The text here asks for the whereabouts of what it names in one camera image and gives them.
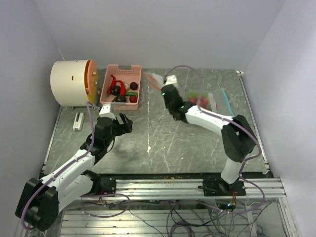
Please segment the dark purple fake plum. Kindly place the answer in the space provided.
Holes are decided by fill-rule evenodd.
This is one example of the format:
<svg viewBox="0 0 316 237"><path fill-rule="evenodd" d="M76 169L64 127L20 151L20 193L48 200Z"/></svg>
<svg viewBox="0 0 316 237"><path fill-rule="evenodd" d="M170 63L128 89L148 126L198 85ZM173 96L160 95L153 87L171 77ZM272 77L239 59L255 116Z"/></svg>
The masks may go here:
<svg viewBox="0 0 316 237"><path fill-rule="evenodd" d="M122 96L122 95L118 95L118 96L115 98L115 102L117 102L117 103L126 103L126 97L125 97L125 96Z"/></svg>

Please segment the green fake chili pepper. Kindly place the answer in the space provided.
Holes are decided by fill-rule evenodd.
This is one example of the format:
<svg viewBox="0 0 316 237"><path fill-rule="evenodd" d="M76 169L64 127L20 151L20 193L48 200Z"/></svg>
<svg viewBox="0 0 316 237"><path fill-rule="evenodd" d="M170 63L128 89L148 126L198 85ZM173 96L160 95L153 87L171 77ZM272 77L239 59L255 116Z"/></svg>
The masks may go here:
<svg viewBox="0 0 316 237"><path fill-rule="evenodd" d="M130 96L138 96L137 92L126 92L125 96L130 97Z"/></svg>

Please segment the dark fake eggplant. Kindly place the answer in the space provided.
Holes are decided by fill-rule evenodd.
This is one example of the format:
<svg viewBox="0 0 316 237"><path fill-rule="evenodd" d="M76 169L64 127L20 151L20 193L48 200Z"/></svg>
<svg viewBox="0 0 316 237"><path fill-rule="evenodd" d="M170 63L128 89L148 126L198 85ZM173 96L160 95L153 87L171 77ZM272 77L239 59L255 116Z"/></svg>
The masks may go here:
<svg viewBox="0 0 316 237"><path fill-rule="evenodd" d="M120 95L121 87L118 85L112 86L110 89L110 94L113 96Z"/></svg>

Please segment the orange zip bag with vegetables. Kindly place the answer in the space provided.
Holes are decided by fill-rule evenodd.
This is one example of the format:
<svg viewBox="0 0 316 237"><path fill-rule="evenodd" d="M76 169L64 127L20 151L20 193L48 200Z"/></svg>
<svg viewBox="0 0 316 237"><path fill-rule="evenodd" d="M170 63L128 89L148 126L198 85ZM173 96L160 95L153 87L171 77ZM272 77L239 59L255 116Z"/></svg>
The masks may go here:
<svg viewBox="0 0 316 237"><path fill-rule="evenodd" d="M142 74L153 88L157 90L161 90L161 88L164 85L163 76L155 74L155 73L146 73L146 72L142 72Z"/></svg>

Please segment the white fake mushroom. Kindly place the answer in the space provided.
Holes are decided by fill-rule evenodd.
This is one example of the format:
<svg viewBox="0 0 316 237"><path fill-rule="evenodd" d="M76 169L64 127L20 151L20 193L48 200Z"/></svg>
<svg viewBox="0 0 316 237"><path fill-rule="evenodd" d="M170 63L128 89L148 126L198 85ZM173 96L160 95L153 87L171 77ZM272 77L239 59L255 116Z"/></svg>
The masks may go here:
<svg viewBox="0 0 316 237"><path fill-rule="evenodd" d="M130 90L129 84L124 83L124 86L125 86L125 90L126 90L126 91Z"/></svg>

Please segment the dark red fake fruit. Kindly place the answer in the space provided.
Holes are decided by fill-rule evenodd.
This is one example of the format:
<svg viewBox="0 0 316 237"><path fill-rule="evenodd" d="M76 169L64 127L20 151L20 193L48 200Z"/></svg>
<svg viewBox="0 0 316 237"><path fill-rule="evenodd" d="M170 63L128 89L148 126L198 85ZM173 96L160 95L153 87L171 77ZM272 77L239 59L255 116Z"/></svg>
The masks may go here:
<svg viewBox="0 0 316 237"><path fill-rule="evenodd" d="M138 89L138 84L136 82L131 82L129 85L129 88L133 91L136 91Z"/></svg>

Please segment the red fake chili pepper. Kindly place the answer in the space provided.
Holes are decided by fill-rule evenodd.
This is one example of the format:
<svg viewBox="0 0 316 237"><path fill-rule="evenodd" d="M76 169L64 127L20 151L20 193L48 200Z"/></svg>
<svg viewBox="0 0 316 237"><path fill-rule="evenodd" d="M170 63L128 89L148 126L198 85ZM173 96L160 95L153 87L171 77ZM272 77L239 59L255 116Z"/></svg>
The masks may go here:
<svg viewBox="0 0 316 237"><path fill-rule="evenodd" d="M116 77L114 75L111 75L111 78L112 78L112 81L107 89L107 97L111 95L111 88L116 85Z"/></svg>

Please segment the pink perforated plastic basket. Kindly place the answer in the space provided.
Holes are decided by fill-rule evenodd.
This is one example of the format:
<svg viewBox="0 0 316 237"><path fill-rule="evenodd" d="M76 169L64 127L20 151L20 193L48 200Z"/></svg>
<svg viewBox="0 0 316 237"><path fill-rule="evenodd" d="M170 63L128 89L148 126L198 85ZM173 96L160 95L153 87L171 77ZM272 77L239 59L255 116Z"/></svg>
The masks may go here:
<svg viewBox="0 0 316 237"><path fill-rule="evenodd" d="M138 109L142 67L139 65L107 66L99 102L112 104L115 109Z"/></svg>

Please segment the blue zip bag with strawberries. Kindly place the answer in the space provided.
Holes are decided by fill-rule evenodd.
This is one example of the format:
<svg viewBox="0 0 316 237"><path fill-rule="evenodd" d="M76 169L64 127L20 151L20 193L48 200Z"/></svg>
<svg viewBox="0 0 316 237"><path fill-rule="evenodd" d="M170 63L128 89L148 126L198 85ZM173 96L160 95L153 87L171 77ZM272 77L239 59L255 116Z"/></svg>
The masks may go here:
<svg viewBox="0 0 316 237"><path fill-rule="evenodd" d="M200 105L203 109L222 114L236 116L239 112L238 104L233 102L225 88L205 91L201 96Z"/></svg>

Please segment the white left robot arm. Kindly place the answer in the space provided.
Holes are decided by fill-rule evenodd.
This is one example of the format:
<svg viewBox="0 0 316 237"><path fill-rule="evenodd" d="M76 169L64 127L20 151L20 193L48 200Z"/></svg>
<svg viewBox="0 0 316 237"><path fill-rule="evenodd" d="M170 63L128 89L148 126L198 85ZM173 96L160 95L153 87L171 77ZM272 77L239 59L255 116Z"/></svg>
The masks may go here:
<svg viewBox="0 0 316 237"><path fill-rule="evenodd" d="M26 182L15 211L23 225L45 231L75 199L101 191L101 177L92 167L105 156L117 136L132 132L132 120L124 113L119 116L122 122L116 117L99 117L93 132L66 163L40 179Z"/></svg>

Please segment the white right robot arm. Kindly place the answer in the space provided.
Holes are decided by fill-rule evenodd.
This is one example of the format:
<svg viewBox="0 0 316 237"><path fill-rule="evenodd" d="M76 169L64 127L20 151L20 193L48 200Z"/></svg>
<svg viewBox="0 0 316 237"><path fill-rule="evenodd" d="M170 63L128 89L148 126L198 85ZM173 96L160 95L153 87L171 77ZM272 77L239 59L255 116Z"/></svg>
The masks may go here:
<svg viewBox="0 0 316 237"><path fill-rule="evenodd" d="M235 182L239 179L245 158L257 145L257 139L245 117L217 114L203 109L201 103L183 101L177 87L172 84L163 86L161 94L174 120L200 126L222 137L228 158L217 188L221 194L229 195L235 190Z"/></svg>

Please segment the small white rectangular device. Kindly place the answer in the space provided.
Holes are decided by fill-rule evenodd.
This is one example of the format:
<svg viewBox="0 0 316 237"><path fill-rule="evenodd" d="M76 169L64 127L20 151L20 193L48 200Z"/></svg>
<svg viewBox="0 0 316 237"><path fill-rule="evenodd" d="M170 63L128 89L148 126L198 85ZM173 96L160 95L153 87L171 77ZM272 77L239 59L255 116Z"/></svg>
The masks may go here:
<svg viewBox="0 0 316 237"><path fill-rule="evenodd" d="M74 124L73 124L73 130L80 131L83 126L83 121L84 121L84 113L76 113Z"/></svg>

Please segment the round white drawer organizer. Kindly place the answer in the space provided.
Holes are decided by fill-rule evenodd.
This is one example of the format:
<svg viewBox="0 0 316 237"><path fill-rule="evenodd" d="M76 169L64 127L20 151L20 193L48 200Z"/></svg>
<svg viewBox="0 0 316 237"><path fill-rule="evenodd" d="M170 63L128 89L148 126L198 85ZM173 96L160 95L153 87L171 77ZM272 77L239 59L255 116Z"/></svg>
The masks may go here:
<svg viewBox="0 0 316 237"><path fill-rule="evenodd" d="M94 60L57 61L50 73L50 86L63 107L94 103L97 92L97 63Z"/></svg>

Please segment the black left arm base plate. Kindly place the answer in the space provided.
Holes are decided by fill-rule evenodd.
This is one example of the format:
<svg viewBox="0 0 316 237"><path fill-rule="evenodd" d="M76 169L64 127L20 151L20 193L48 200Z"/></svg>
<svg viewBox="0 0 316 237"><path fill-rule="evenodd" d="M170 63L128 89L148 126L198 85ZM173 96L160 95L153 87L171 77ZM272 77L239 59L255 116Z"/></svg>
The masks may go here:
<svg viewBox="0 0 316 237"><path fill-rule="evenodd" d="M116 192L116 187L117 183L115 180L101 178L93 181L92 188L87 194L90 196L114 194Z"/></svg>

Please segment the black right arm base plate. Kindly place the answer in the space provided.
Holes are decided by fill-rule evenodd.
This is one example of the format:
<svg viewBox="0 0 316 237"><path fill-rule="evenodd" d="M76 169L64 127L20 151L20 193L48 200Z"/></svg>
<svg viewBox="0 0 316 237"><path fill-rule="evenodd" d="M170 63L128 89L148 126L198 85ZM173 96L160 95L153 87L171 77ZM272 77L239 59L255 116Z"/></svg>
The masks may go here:
<svg viewBox="0 0 316 237"><path fill-rule="evenodd" d="M219 196L245 196L246 191L243 181L235 181L233 184L227 184L222 180L203 180L202 185L198 186L203 190L205 197Z"/></svg>

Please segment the aluminium frame rail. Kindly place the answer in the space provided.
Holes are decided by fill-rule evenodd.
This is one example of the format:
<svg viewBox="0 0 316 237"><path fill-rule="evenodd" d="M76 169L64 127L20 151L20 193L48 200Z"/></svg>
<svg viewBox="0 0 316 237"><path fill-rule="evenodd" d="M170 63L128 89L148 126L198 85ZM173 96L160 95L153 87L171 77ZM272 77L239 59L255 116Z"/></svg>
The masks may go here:
<svg viewBox="0 0 316 237"><path fill-rule="evenodd" d="M73 202L75 200L97 200L98 196L90 196L87 193L92 188L92 181L83 176L74 181L66 181L64 178L48 181L43 178L40 183L48 187L55 187L59 202ZM116 192L102 195L102 199L112 200L172 200L172 199L231 199L232 196L205 197L202 179L160 179L160 180L123 180L116 179ZM237 196L238 199L284 198L286 196L280 179L249 179L244 182L245 196Z"/></svg>

